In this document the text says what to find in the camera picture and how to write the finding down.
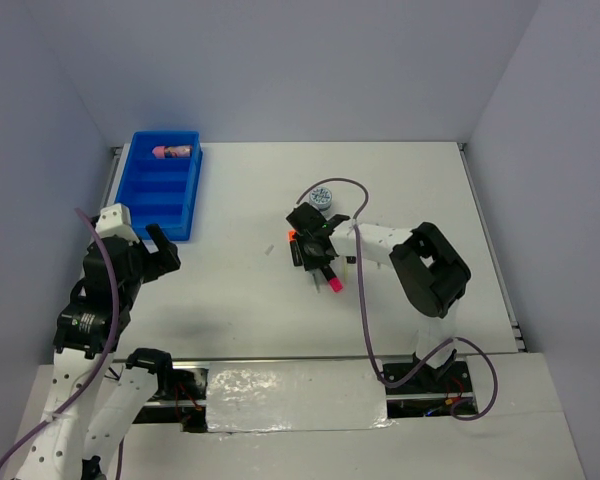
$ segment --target pink bottle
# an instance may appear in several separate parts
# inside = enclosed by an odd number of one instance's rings
[[[156,158],[191,158],[191,145],[179,145],[177,147],[155,147],[151,152]]]

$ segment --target wall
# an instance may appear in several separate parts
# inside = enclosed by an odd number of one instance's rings
[[[108,149],[24,3],[0,0],[0,455],[88,242]]]
[[[600,479],[600,0],[543,0],[468,148],[523,332]]]
[[[538,0],[29,0],[110,144],[467,140]]]

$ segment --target plastic wrap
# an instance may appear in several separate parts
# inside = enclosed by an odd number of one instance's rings
[[[211,432],[361,430],[384,427],[384,387],[368,360],[212,364]]]

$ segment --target table surface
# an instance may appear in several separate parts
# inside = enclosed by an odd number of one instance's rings
[[[122,478],[584,480],[544,357],[492,359],[500,394],[489,415],[475,422],[429,417],[371,430],[233,435],[133,425],[125,438]],[[470,357],[468,366],[483,408],[491,376],[479,357]],[[18,438],[39,421],[52,374],[52,366],[39,367]],[[114,388],[115,382],[103,384],[97,407]],[[5,479],[13,478],[29,448],[14,456]],[[115,464],[107,478],[115,478]]]
[[[517,346],[463,162],[455,143],[218,143],[204,158],[193,233],[179,243],[180,271],[144,285],[118,358],[137,347],[174,358],[275,358],[365,354],[355,268],[334,294],[291,263],[285,217],[312,183],[333,176],[365,184],[366,223],[442,230],[472,271],[458,334],[491,353]],[[128,145],[114,175],[113,201]],[[331,184],[329,214],[351,214],[362,193]],[[336,272],[343,278],[343,262]],[[367,262],[376,353],[413,352],[409,304],[395,272]]]

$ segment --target blue plastic tray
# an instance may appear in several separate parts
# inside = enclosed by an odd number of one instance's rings
[[[191,158],[157,159],[154,147],[192,145]],[[136,235],[149,239],[145,227],[157,223],[171,241],[191,236],[202,150],[198,132],[148,131],[133,136],[116,203],[131,211]]]

